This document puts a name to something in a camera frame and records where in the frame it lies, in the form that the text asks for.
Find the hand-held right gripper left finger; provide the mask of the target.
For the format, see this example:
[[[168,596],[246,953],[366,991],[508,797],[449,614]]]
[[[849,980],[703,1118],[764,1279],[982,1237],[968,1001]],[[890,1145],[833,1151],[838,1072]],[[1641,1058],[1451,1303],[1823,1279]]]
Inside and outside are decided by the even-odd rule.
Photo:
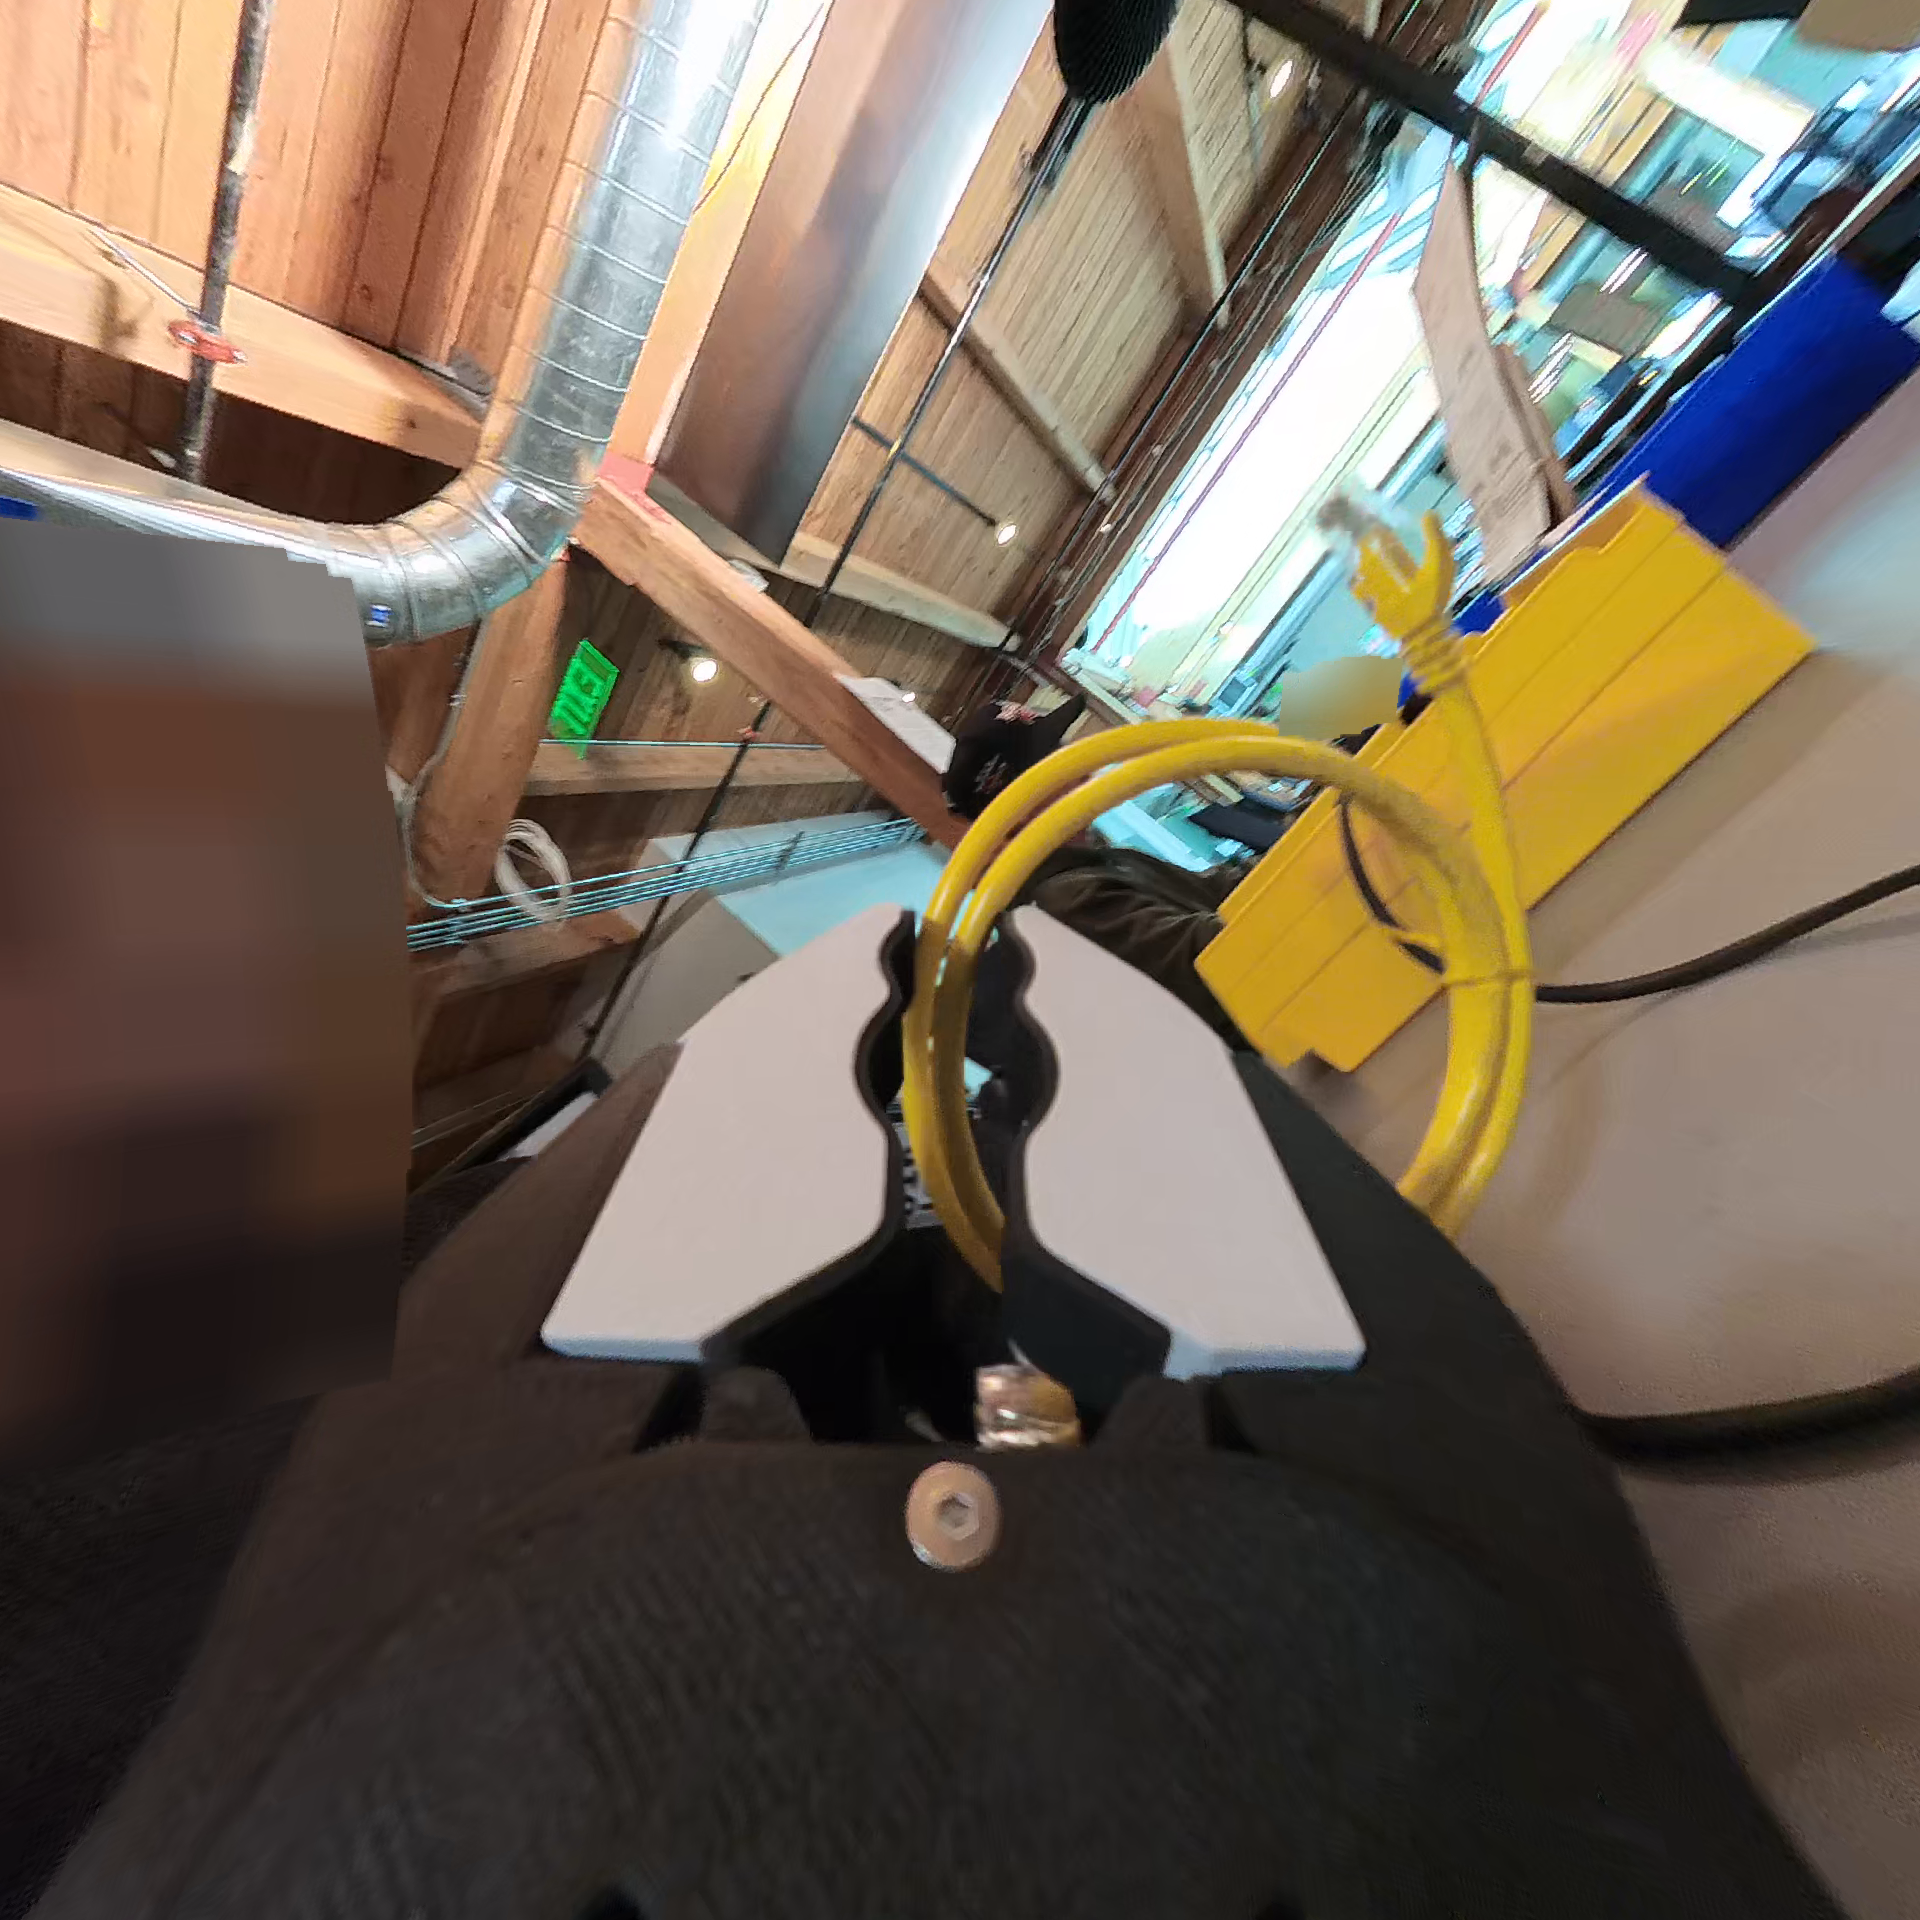
[[[683,1038],[542,1324],[579,1359],[729,1361],[900,1234],[912,911],[779,957]]]

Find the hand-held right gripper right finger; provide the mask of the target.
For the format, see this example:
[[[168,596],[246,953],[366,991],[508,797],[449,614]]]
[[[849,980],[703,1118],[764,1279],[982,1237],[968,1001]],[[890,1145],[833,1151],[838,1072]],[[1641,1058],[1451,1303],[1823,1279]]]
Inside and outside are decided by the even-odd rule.
[[[1059,1380],[1356,1368],[1360,1324],[1242,1058],[1036,905],[1009,936],[1036,1047],[1000,1245],[1020,1353]]]

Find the yellow storage bin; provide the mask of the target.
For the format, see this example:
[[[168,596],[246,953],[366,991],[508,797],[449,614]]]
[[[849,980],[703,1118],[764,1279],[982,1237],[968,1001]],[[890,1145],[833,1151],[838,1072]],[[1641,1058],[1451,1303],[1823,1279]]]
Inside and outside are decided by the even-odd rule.
[[[1471,637],[1524,908],[1810,654],[1810,636],[1644,485],[1585,519]],[[1356,1070],[1438,993],[1362,902],[1331,791],[1220,913],[1202,976],[1274,1065]]]

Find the green exit sign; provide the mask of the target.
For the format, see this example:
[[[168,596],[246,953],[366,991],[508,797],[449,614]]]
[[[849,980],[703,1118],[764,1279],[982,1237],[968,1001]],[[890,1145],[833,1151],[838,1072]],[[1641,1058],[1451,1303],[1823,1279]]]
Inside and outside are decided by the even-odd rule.
[[[570,746],[595,740],[616,685],[617,664],[592,640],[582,637],[551,704],[546,738]]]

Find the cardboard sheet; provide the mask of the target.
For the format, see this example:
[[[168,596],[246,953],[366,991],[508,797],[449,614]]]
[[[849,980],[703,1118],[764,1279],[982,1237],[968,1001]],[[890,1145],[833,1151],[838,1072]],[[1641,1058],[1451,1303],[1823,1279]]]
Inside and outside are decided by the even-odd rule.
[[[1473,506],[1490,582],[1523,573],[1576,511],[1547,417],[1481,303],[1473,178],[1449,165],[1414,278],[1448,463]]]

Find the blue storage bin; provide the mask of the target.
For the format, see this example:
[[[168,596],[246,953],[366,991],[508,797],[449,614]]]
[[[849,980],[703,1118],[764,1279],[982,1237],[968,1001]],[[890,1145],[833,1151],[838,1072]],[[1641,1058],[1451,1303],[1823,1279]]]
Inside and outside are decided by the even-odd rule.
[[[1888,298],[1844,255],[1820,261],[1616,458],[1591,509],[1641,488],[1705,543],[1738,543],[1915,372]]]

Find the black pole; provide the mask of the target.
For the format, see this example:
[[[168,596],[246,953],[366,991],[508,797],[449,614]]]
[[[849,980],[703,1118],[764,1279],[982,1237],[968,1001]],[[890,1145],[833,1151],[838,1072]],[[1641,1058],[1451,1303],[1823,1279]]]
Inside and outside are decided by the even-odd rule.
[[[1544,189],[1590,224],[1606,228],[1630,248],[1723,301],[1739,317],[1752,317],[1772,298],[1762,271],[1752,271],[1690,228],[1658,212],[1650,204],[1627,199],[1610,183],[1591,176],[1536,144],[1506,120],[1463,101],[1444,76],[1416,64],[1392,45],[1369,38],[1326,7],[1310,1],[1242,4],[1248,17],[1264,22],[1286,41],[1299,45],[1340,77],[1358,84],[1378,101],[1425,118],[1449,133],[1475,154],[1504,166],[1511,176]]]

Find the thin silver ventilation duct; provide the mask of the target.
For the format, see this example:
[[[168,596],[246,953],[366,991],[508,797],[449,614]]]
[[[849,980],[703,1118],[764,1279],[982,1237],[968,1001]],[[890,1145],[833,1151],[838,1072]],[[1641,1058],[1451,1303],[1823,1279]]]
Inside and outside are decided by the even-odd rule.
[[[375,648],[471,629],[534,590],[592,503],[764,13],[608,7],[475,452],[424,505],[303,519],[6,422],[6,520],[276,545],[352,586]]]

